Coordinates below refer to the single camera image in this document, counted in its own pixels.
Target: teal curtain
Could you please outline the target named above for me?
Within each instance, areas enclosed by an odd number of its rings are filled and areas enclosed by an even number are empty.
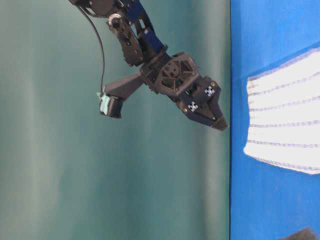
[[[220,84],[229,121],[229,1],[141,2],[168,53],[191,54]],[[0,239],[229,238],[230,130],[188,120],[146,86],[123,119],[99,115],[101,56],[80,12],[4,0],[0,13]],[[105,83],[136,72],[95,22]]]

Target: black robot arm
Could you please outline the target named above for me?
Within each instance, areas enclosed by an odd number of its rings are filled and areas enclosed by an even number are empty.
[[[218,105],[218,84],[201,77],[190,55],[167,54],[139,0],[69,1],[86,15],[106,18],[124,60],[130,67],[142,65],[138,73],[104,86],[99,94],[102,115],[120,118],[123,102],[144,83],[167,95],[189,119],[221,131],[228,127]]]

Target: white towel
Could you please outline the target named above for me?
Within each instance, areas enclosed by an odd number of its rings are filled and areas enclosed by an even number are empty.
[[[320,48],[247,81],[250,126],[244,153],[320,174]]]

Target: blue table surface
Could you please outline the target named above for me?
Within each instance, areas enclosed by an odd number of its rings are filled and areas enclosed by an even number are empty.
[[[248,77],[320,46],[320,1],[231,0],[231,42],[230,237],[273,240],[305,227],[320,237],[320,175],[271,166],[243,152]]]

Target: wire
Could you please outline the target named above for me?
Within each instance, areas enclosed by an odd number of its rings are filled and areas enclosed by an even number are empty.
[[[104,84],[104,75],[105,75],[105,51],[104,51],[104,46],[102,44],[101,41],[101,37],[98,33],[98,30],[95,26],[95,24],[91,21],[91,19],[88,17],[88,15],[86,14],[86,12],[79,6],[76,6],[79,11],[85,16],[85,18],[88,20],[88,22],[90,23],[90,25],[92,26],[96,37],[98,38],[99,41],[99,45],[100,45],[100,50],[101,50],[101,56],[102,56],[102,74],[101,74],[101,81],[100,81],[100,93],[102,94],[103,92],[103,84]]]

